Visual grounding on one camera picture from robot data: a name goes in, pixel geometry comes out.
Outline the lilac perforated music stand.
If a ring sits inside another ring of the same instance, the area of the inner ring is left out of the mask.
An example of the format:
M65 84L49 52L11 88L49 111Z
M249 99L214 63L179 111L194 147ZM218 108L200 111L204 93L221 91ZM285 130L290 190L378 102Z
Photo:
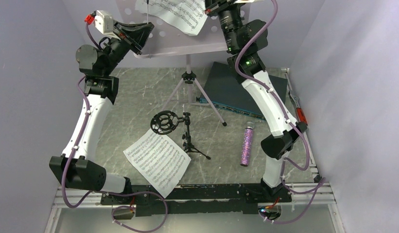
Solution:
M177 28L167 24L161 19L143 14L135 10L136 0L118 0L116 2L121 18L126 23L147 23L154 24L154 29L151 32L148 41L142 49L141 55L135 55L136 58L142 61L147 61L151 58L169 58L172 56L185 56L186 73L188 77L180 78L179 83L175 89L162 105L162 110L165 110L169 102L176 95L182 85L186 85L188 90L188 104L199 106L193 98L193 87L196 86L206 99L203 106L210 106L223 126L226 126L226 121L222 118L208 95L200 85L199 81L194 78L190 80L192 75L191 56L193 54L210 53L217 51L225 51L227 49L224 37L220 29L220 23L217 17L207 17L207 20L197 36L189 36L178 30Z

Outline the black microphone shock mount stand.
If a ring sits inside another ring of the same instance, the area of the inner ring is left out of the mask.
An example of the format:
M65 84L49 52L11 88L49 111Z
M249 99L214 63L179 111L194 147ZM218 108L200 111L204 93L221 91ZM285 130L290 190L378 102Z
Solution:
M183 112L183 116L178 116L175 112L164 110L156 114L150 122L151 130L158 135L167 135L175 131L180 123L186 127L185 132L182 134L183 150L186 153L199 153L206 159L211 160L211 157L198 150L192 143L190 134L190 119L189 112Z

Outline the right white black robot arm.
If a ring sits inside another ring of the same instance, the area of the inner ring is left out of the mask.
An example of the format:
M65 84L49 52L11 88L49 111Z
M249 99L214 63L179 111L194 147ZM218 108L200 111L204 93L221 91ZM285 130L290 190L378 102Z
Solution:
M259 50L268 46L268 27L278 12L277 2L272 2L274 13L269 22L255 19L244 23L240 11L246 3L246 0L207 0L204 13L218 17L227 52L231 54L227 62L268 123L270 135L261 141L267 155L261 195L266 201L274 201L280 190L284 190L284 163L294 143L307 130L307 124L298 121L286 108L258 55Z

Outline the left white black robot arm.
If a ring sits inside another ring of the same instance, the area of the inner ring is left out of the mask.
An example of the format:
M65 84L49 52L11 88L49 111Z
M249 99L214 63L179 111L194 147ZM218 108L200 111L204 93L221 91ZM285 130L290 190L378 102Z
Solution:
M85 44L76 51L79 70L84 74L82 111L73 135L60 156L50 159L50 169L65 188L113 192L114 198L126 204L133 190L127 177L110 174L93 160L103 123L113 107L119 79L111 73L132 51L140 54L154 25L151 22L125 24L114 22L114 37L98 49Z

